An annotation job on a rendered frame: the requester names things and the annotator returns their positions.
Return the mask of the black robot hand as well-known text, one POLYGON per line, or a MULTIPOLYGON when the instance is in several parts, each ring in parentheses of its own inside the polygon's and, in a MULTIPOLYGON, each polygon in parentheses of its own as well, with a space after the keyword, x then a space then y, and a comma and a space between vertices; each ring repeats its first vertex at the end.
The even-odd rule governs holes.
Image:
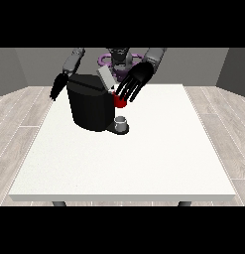
POLYGON ((55 81, 54 85, 52 87, 51 93, 50 93, 50 98, 52 100, 56 100, 63 88, 66 86, 68 82, 68 75, 66 73, 60 73, 55 81))
POLYGON ((153 75, 154 68, 150 63, 137 63, 128 71, 115 94, 120 100, 132 102, 153 75))

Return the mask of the red pod holder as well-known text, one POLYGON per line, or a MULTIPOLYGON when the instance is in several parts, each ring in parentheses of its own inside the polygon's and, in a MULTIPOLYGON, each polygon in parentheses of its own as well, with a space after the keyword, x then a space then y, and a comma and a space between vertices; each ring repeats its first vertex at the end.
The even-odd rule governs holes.
POLYGON ((123 108, 127 105, 127 102, 120 98, 119 95, 113 94, 114 106, 117 108, 123 108))

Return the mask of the pale grey machine lid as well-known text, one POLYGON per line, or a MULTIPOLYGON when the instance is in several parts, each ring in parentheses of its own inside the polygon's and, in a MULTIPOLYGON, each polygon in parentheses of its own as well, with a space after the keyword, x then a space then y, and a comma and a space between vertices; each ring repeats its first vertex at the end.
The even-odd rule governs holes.
POLYGON ((110 90, 116 83, 107 65, 100 67, 96 72, 98 76, 100 77, 106 90, 110 90))

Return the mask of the black coffee machine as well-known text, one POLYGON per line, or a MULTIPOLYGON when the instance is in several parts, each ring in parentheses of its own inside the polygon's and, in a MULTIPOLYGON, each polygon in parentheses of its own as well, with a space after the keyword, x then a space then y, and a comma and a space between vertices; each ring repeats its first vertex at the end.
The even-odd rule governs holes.
POLYGON ((73 121, 88 131, 110 131, 117 135, 129 132, 129 125, 118 131, 115 126, 113 95, 104 87, 100 77, 92 74, 73 74, 66 90, 73 121))

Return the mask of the small grey cup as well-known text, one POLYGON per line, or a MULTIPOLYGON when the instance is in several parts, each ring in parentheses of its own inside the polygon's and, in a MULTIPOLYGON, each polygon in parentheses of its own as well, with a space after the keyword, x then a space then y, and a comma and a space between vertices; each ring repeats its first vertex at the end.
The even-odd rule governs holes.
POLYGON ((118 132, 123 132, 127 128, 127 120, 124 116, 117 116, 114 119, 115 122, 115 130, 118 132))

